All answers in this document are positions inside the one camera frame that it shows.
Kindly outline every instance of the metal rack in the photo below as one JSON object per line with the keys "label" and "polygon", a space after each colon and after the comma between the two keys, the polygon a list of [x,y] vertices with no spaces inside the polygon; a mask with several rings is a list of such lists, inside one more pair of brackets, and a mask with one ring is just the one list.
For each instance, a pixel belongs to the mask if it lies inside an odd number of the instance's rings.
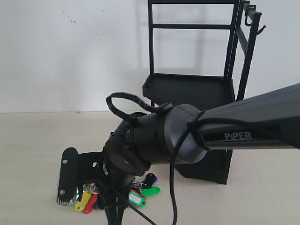
{"label": "metal rack", "polygon": [[[153,23],[153,4],[232,4],[230,24],[162,24]],[[245,25],[250,27],[248,40],[241,29],[245,13]],[[160,105],[171,102],[173,105],[191,104],[200,110],[208,110],[239,101],[244,98],[256,37],[262,13],[256,11],[256,5],[247,0],[148,0],[149,56],[150,74],[143,85],[143,95],[151,104]],[[154,67],[153,29],[180,30],[229,30],[225,68],[222,76],[178,75],[156,73]],[[233,66],[236,58],[238,41],[244,52],[237,98],[233,89]],[[177,165],[176,169],[185,177],[211,180],[226,184],[233,150],[217,150],[207,154],[199,163]]]}

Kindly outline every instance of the green key tag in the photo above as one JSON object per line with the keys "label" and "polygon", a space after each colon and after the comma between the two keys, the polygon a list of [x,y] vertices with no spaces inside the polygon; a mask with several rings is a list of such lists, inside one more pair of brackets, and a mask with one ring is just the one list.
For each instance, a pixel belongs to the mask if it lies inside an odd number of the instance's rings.
{"label": "green key tag", "polygon": [[132,190],[129,194],[129,201],[134,204],[137,205],[139,207],[144,207],[147,203],[147,200],[145,198],[143,198],[142,196],[140,196],[137,192],[135,192],[134,190]]}
{"label": "green key tag", "polygon": [[142,195],[145,197],[157,195],[161,192],[161,189],[159,187],[151,187],[147,189],[142,190]]}

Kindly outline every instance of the red key tag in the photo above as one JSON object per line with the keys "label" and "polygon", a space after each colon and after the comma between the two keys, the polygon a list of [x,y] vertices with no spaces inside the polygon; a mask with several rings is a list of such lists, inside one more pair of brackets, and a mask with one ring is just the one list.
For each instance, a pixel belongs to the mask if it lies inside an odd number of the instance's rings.
{"label": "red key tag", "polygon": [[97,197],[98,197],[98,195],[92,194],[89,202],[86,204],[86,206],[83,210],[84,214],[89,214],[93,211],[93,205],[97,201]]}

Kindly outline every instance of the floor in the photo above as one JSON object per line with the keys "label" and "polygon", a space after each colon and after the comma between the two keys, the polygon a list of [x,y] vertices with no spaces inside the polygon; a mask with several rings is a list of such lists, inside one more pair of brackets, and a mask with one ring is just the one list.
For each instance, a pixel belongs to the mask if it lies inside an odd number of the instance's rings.
{"label": "floor", "polygon": [[[106,224],[103,211],[76,212],[56,203],[63,150],[100,151],[120,122],[110,112],[0,114],[0,224]],[[179,225],[300,224],[300,152],[236,150],[227,185],[175,174]],[[157,165],[162,192],[141,209],[158,225],[172,224],[169,167]],[[124,225],[148,224],[127,209]]]}

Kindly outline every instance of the metal frame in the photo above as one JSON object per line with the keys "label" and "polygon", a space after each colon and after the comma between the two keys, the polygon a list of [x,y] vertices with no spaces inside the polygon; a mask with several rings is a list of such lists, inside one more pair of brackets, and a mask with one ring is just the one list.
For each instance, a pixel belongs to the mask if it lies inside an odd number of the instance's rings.
{"label": "metal frame", "polygon": [[[161,24],[153,23],[153,4],[233,4],[231,24]],[[246,39],[240,25],[243,12],[245,12],[245,24],[250,28],[248,40]],[[246,84],[250,71],[250,65],[254,52],[256,37],[259,31],[259,22],[262,13],[256,11],[256,5],[250,5],[247,0],[148,0],[148,26],[149,26],[149,57],[150,75],[154,75],[154,52],[153,52],[153,29],[199,29],[199,30],[230,30],[225,68],[223,77],[232,79],[233,66],[236,57],[238,41],[244,52],[245,60],[240,78],[240,85],[236,100],[242,100],[245,95]]]}

